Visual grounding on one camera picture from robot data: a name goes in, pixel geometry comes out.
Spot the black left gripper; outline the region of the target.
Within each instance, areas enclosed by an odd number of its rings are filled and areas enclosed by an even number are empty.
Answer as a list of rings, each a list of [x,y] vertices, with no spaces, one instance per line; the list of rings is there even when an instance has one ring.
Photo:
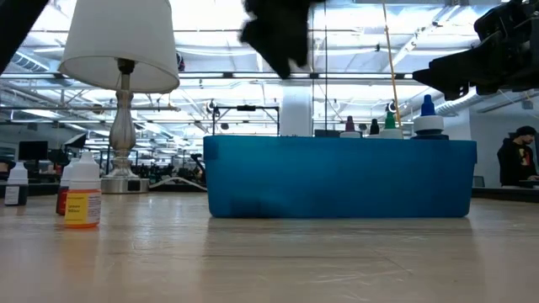
[[[243,0],[253,20],[247,22],[240,41],[250,45],[281,78],[291,75],[290,61],[307,64],[307,15],[314,0]]]

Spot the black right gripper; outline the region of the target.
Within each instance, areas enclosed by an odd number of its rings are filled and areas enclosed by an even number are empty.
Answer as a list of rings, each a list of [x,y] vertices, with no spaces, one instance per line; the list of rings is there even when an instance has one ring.
[[[429,69],[413,72],[413,80],[440,91],[445,100],[469,93],[469,82],[440,72],[451,69],[479,71],[471,80],[479,95],[539,89],[539,0],[501,3],[477,19],[474,29],[477,47],[434,59]]]

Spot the large blue-tipped food coloring bottle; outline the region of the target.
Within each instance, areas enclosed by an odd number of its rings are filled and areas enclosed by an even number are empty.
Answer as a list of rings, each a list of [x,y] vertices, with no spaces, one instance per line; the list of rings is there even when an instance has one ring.
[[[435,112],[435,105],[430,94],[424,95],[420,116],[414,119],[414,140],[448,140],[443,133],[444,120]]]

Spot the large green-tipped food coloring bottle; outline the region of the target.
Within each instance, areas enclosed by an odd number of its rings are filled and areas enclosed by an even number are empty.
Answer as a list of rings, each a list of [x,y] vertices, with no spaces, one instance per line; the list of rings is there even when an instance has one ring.
[[[384,120],[384,128],[379,136],[383,139],[403,139],[403,132],[397,128],[396,120],[392,112],[387,112]]]

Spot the large purple-tipped food coloring bottle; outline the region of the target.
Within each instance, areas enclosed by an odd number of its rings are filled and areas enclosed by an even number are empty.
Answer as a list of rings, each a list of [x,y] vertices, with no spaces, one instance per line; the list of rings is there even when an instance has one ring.
[[[339,134],[340,138],[361,138],[361,133],[355,130],[353,117],[349,115],[345,123],[345,130]]]

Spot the blue plastic bin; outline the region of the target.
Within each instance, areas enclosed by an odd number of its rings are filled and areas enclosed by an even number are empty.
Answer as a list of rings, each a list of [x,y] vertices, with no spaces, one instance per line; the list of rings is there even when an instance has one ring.
[[[216,218],[463,217],[474,141],[207,136]]]

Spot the small orange food coloring bottle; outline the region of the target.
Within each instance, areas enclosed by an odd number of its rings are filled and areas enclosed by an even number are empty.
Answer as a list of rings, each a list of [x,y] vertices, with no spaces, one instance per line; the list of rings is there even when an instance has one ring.
[[[64,215],[66,228],[94,228],[100,223],[102,191],[99,172],[99,165],[90,151],[83,152],[73,164]]]

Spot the small red food coloring bottle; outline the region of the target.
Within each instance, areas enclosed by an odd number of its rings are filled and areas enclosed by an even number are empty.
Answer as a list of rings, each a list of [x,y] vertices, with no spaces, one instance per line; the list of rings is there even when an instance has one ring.
[[[58,188],[57,199],[56,199],[56,213],[58,215],[65,215],[66,212],[66,202],[67,202],[67,191],[70,187],[71,182],[71,171],[73,166],[79,159],[74,157],[68,165],[66,165],[62,170],[62,176],[60,185]]]

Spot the small black food coloring bottle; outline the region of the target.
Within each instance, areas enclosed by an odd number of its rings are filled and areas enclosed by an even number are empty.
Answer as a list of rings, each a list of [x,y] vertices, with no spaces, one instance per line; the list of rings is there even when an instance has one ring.
[[[10,170],[5,187],[4,204],[6,206],[25,206],[29,194],[28,170],[22,162],[17,162]]]

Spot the white pillar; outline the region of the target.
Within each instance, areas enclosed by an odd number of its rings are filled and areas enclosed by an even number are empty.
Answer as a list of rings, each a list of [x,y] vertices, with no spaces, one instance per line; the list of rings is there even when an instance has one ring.
[[[283,87],[280,106],[282,136],[312,136],[312,90],[310,86]]]

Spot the person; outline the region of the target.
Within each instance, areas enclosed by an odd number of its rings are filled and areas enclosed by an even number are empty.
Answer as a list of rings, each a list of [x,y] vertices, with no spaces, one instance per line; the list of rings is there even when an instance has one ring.
[[[503,139],[497,152],[502,187],[523,187],[524,181],[539,181],[533,150],[530,148],[535,135],[536,129],[525,125],[512,136]]]

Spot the white shade table lamp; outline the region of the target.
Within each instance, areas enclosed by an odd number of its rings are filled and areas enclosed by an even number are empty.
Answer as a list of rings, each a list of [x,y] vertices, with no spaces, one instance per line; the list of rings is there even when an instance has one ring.
[[[128,159],[136,144],[131,101],[136,93],[170,93],[179,86],[169,0],[77,0],[58,70],[115,91],[109,132],[115,155],[103,193],[146,193],[148,180],[131,171]]]

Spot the black monitor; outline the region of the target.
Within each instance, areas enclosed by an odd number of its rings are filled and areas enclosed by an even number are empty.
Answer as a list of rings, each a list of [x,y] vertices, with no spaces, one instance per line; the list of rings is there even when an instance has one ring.
[[[20,161],[46,160],[48,157],[48,141],[20,141]]]

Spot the black metal stand frame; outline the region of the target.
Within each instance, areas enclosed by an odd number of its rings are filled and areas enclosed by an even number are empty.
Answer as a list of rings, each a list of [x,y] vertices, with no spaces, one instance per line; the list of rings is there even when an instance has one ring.
[[[276,135],[280,134],[280,107],[279,106],[259,106],[259,105],[249,105],[249,104],[241,104],[236,106],[217,106],[214,105],[211,111],[211,134],[215,135],[216,133],[216,125],[220,121],[221,118],[223,118],[229,111],[235,110],[237,112],[255,112],[257,110],[261,110],[265,112],[270,119],[276,124]],[[276,112],[276,116],[274,117],[269,113],[270,110],[274,110]]]

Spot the black aluminium table frame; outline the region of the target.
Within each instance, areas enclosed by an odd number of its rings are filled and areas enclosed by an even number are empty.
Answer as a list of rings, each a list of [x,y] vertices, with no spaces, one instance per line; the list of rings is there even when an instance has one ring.
[[[58,189],[59,185],[56,183],[33,183],[29,186],[29,196],[56,195]],[[150,192],[202,193],[203,189],[186,184],[165,184],[155,189],[150,189]],[[473,188],[472,197],[539,204],[539,189]]]

